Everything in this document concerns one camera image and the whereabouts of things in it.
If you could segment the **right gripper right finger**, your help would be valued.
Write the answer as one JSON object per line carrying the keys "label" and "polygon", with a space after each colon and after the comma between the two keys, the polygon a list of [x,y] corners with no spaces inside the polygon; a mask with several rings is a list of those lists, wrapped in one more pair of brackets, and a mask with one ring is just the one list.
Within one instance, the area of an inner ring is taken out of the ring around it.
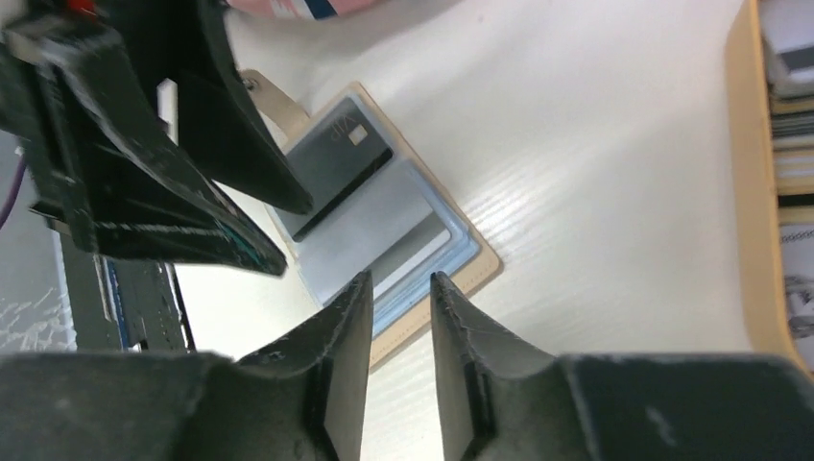
{"label": "right gripper right finger", "polygon": [[431,278],[448,460],[809,460],[813,383],[747,353],[543,352]]}

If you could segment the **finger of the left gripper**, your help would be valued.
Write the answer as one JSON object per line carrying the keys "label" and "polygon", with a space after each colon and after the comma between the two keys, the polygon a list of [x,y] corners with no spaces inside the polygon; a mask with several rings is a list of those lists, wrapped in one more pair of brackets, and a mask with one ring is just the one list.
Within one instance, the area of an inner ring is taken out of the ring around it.
{"label": "finger of the left gripper", "polygon": [[271,238],[164,131],[112,27],[79,15],[5,24],[1,84],[43,211],[79,249],[285,272]]}
{"label": "finger of the left gripper", "polygon": [[178,142],[215,182],[305,214],[306,191],[259,114],[235,66],[223,1],[110,1],[108,25],[122,36],[152,108],[157,87],[177,86]]}

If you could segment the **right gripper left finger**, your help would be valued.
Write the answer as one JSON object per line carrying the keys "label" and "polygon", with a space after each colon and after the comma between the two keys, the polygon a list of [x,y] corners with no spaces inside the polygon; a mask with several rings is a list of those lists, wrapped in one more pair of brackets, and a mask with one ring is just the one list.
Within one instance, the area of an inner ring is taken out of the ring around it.
{"label": "right gripper left finger", "polygon": [[372,283],[233,361],[212,353],[1,358],[5,460],[356,460]]}

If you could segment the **grey VIP credit card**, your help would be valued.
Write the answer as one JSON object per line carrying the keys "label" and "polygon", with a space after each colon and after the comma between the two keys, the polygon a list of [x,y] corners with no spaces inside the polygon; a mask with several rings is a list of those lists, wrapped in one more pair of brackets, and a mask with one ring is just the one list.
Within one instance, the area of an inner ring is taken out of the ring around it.
{"label": "grey VIP credit card", "polygon": [[352,98],[342,99],[286,155],[312,196],[312,209],[276,212],[292,240],[302,241],[394,156],[393,148]]}

